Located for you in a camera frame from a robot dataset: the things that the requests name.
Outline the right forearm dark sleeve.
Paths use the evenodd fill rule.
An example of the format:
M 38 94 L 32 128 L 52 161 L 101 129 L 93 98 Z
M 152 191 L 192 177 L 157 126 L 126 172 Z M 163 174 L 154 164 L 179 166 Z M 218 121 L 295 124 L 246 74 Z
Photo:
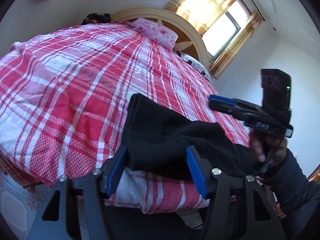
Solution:
M 275 193 L 286 215 L 288 238 L 302 233 L 310 222 L 319 222 L 319 183 L 308 181 L 290 150 L 278 164 L 262 174 L 264 184 Z

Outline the right hand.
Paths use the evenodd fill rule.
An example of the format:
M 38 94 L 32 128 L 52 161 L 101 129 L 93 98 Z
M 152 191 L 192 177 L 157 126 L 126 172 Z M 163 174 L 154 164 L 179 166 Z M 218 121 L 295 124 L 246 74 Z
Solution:
M 277 165 L 286 158 L 287 139 L 283 137 L 274 137 L 269 134 L 260 133 L 256 130 L 249 132 L 249 146 L 254 160 L 263 163 L 268 157 L 269 151 L 274 149 L 270 165 Z

